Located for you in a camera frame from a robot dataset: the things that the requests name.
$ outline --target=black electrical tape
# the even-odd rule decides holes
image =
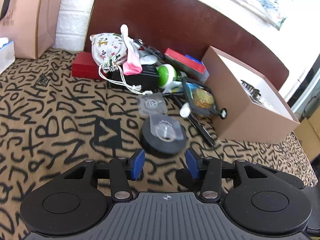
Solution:
[[[181,126],[183,140],[166,142],[154,136],[150,130],[150,119],[146,119],[140,131],[140,143],[142,148],[158,158],[170,158],[184,150],[187,142],[187,135]]]

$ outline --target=white brick wall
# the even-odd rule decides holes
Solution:
[[[94,0],[61,0],[54,48],[83,50]]]

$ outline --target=blue object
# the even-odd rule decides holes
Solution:
[[[189,56],[189,55],[185,55],[187,58],[189,58],[189,59],[192,59],[193,61],[195,61],[195,62],[197,62],[197,63],[199,63],[199,64],[201,64],[202,65],[202,62],[201,61],[199,61],[199,60],[197,60],[197,59],[195,59],[195,58],[193,58],[193,57],[191,57],[191,56]]]
[[[145,161],[145,154],[144,150],[141,150],[141,152],[138,154],[136,159],[134,160],[132,170],[131,170],[131,177],[132,179],[136,180],[139,178],[140,173],[142,171],[143,165]]]
[[[200,171],[198,169],[198,163],[197,163],[196,158],[189,151],[189,149],[186,150],[186,164],[188,166],[188,169],[189,169],[193,179],[199,179]]]

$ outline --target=plastic packet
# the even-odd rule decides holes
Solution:
[[[143,116],[149,116],[151,114],[166,114],[168,112],[161,93],[141,95],[138,99],[139,113]]]
[[[179,121],[164,114],[150,115],[150,131],[153,136],[166,142],[183,140],[183,133]]]

